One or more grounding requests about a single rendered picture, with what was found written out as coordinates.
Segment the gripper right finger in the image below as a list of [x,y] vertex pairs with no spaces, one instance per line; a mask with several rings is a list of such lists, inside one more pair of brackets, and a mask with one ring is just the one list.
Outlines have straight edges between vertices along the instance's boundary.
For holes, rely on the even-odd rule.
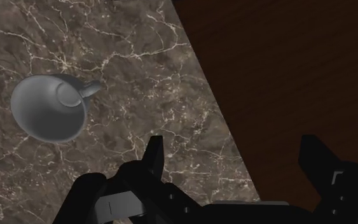
[[358,163],[340,160],[315,135],[301,137],[298,163],[320,195],[318,224],[358,224]]

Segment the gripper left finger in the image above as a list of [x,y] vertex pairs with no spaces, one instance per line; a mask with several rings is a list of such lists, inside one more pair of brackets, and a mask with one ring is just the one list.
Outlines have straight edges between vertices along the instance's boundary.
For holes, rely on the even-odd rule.
[[176,185],[161,181],[163,138],[152,136],[141,160],[107,178],[93,172],[72,184],[52,224],[200,224],[202,207]]

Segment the grey cup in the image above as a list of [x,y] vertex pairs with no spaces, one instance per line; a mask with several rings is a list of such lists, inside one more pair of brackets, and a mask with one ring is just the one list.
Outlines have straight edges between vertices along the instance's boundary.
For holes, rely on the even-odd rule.
[[18,126],[46,143],[64,143],[83,130],[90,98],[101,89],[99,80],[82,82],[70,74],[35,74],[12,91],[10,109]]

